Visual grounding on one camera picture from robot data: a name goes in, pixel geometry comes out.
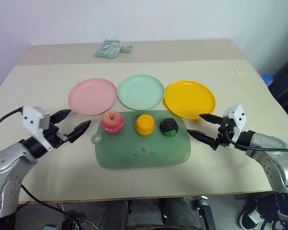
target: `beige table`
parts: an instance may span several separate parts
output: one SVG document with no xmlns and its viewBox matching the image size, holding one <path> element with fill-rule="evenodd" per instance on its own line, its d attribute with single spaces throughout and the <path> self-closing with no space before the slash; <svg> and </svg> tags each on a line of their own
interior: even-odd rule
<svg viewBox="0 0 288 230">
<path fill-rule="evenodd" d="M 167 87 L 178 80 L 198 81 L 214 93 L 214 114 L 222 115 L 242 104 L 245 130 L 280 137 L 288 143 L 288 116 L 270 94 L 259 74 L 229 40 L 139 42 L 132 54 L 113 60 L 93 57 L 100 44 L 33 46 L 0 87 L 0 117 L 21 105 L 42 106 L 50 112 L 68 108 L 72 87 L 88 78 L 105 78 L 116 86 L 133 74 L 149 74 Z M 129 111 L 119 100 L 112 108 Z M 156 108 L 167 109 L 164 102 Z M 209 146 L 191 138 L 192 152 L 183 164 L 142 169 L 109 170 L 95 157 L 90 138 L 101 115 L 71 113 L 60 123 L 63 133 L 92 120 L 87 132 L 46 154 L 24 179 L 36 197 L 46 201 L 191 196 L 268 191 L 271 187 L 261 166 L 244 152 Z M 218 126 L 203 120 L 185 120 L 187 128 L 216 137 Z M 0 150 L 28 138 L 21 118 L 14 115 L 0 124 Z M 20 201 L 29 200 L 21 192 Z"/>
</svg>

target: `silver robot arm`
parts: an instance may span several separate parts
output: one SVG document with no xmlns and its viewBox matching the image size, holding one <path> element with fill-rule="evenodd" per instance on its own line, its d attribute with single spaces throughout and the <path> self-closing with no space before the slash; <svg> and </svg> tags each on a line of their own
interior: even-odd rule
<svg viewBox="0 0 288 230">
<path fill-rule="evenodd" d="M 50 116 L 41 107 L 22 108 L 23 126 L 32 137 L 0 151 L 0 229 L 13 229 L 22 181 L 37 164 L 37 159 L 67 141 L 73 143 L 90 126 L 89 120 L 70 134 L 61 134 L 55 124 L 65 119 L 70 111 L 60 110 Z"/>
<path fill-rule="evenodd" d="M 201 114 L 204 120 L 219 124 L 217 138 L 197 130 L 187 130 L 195 139 L 208 144 L 213 150 L 219 145 L 245 151 L 264 169 L 279 208 L 278 217 L 288 229 L 288 145 L 283 140 L 253 131 L 242 131 L 247 121 L 241 105 L 229 107 L 223 117 Z"/>
</svg>

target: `blue container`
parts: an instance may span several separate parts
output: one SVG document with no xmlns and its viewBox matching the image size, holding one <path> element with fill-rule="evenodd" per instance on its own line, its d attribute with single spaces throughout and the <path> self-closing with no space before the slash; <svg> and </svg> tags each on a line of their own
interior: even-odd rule
<svg viewBox="0 0 288 230">
<path fill-rule="evenodd" d="M 270 86 L 274 81 L 273 76 L 271 76 L 270 74 L 263 73 L 261 74 L 261 77 L 267 86 Z"/>
</svg>

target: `plate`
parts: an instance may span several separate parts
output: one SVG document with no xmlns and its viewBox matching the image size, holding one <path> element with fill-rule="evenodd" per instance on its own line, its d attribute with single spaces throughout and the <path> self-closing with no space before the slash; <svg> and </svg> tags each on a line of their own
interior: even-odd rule
<svg viewBox="0 0 288 230">
<path fill-rule="evenodd" d="M 200 119 L 199 114 L 210 114 L 216 107 L 212 92 L 191 80 L 177 81 L 168 86 L 164 101 L 170 111 L 187 119 Z"/>
<path fill-rule="evenodd" d="M 77 84 L 69 94 L 69 105 L 81 115 L 96 115 L 111 108 L 117 99 L 115 85 L 102 78 L 91 78 Z"/>
<path fill-rule="evenodd" d="M 156 107 L 164 97 L 162 83 L 149 75 L 133 75 L 119 86 L 119 99 L 128 108 L 147 110 Z"/>
</svg>

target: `pink plate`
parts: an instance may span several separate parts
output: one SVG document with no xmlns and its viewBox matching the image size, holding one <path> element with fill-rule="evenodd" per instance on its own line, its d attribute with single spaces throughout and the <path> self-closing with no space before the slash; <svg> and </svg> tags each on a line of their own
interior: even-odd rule
<svg viewBox="0 0 288 230">
<path fill-rule="evenodd" d="M 117 99 L 117 90 L 112 82 L 91 78 L 77 84 L 69 94 L 69 105 L 82 115 L 96 115 L 111 108 Z"/>
</svg>

